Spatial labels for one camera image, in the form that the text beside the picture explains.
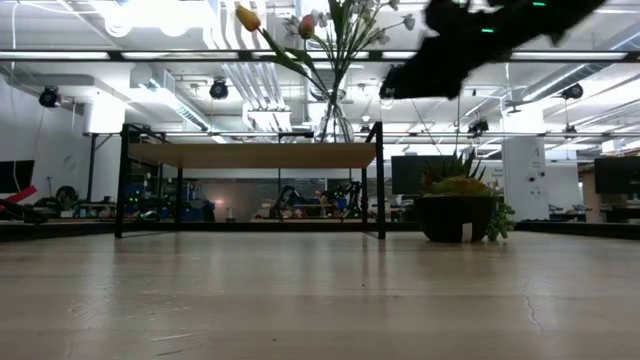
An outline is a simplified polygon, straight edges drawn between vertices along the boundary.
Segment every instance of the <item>black planter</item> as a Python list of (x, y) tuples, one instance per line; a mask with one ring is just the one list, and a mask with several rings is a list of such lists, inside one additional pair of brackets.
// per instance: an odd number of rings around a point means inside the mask
[(429, 240), (459, 243), (484, 238), (495, 208), (488, 196), (432, 196), (414, 200), (416, 221)]

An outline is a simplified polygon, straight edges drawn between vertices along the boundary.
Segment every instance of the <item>blurry black object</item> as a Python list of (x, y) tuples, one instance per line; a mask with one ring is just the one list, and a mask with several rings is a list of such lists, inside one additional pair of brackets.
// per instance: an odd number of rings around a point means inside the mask
[(425, 38), (417, 54), (393, 67), (381, 98), (455, 98), (469, 73), (539, 35), (557, 43), (564, 32), (606, 0), (518, 0), (487, 14), (468, 13), (451, 0), (433, 0), (425, 9), (428, 26), (440, 36)]
[(0, 199), (0, 205), (4, 207), (2, 216), (9, 220), (22, 220), (28, 224), (42, 224), (47, 222), (46, 216), (25, 206), (14, 204), (4, 199)]
[(482, 134), (487, 131), (489, 131), (489, 123), (487, 122), (487, 119), (482, 118), (470, 122), (467, 133), (470, 134), (470, 138), (475, 139), (482, 136)]

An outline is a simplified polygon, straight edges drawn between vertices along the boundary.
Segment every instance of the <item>succulent plant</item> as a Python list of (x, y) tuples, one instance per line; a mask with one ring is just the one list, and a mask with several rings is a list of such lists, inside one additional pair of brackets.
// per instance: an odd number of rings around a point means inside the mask
[(475, 178), (462, 176), (431, 184), (431, 195), (492, 196), (491, 189)]
[(427, 162), (420, 180), (422, 195), (433, 194), (435, 191), (434, 184), (441, 183), (449, 178), (473, 178), (480, 183), (486, 168), (483, 168), (478, 174), (478, 170), (480, 170), (480, 161), (478, 161), (476, 167), (471, 171), (473, 161), (476, 159), (475, 151), (469, 154), (467, 160), (463, 160), (462, 155), (461, 153), (458, 156), (457, 151), (454, 151), (451, 158), (443, 157), (442, 160)]
[(498, 240), (498, 236), (502, 236), (503, 239), (509, 237), (508, 231), (511, 231), (515, 227), (515, 222), (509, 220), (508, 215), (513, 215), (516, 212), (508, 204), (498, 201), (495, 212), (491, 215), (489, 220), (489, 226), (487, 226), (487, 238), (489, 241)]

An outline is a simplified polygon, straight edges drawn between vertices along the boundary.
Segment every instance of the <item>wooden floor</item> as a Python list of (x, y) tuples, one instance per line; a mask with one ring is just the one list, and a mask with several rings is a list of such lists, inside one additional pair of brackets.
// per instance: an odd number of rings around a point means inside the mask
[(1, 359), (638, 359), (640, 242), (182, 233), (0, 244)]

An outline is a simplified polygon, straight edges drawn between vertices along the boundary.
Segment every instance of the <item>red object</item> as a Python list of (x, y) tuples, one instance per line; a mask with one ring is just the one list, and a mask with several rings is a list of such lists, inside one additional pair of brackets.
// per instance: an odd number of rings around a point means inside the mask
[[(20, 202), (20, 201), (28, 198), (29, 196), (31, 196), (31, 195), (33, 195), (33, 194), (35, 194), (37, 192), (38, 192), (38, 190), (36, 189), (36, 187), (33, 186), (33, 185), (30, 185), (30, 186), (27, 186), (26, 188), (24, 188), (19, 193), (15, 193), (15, 194), (9, 196), (5, 200), (15, 204), (17, 202)], [(4, 210), (4, 206), (0, 206), (0, 211), (3, 211), (3, 210)]]

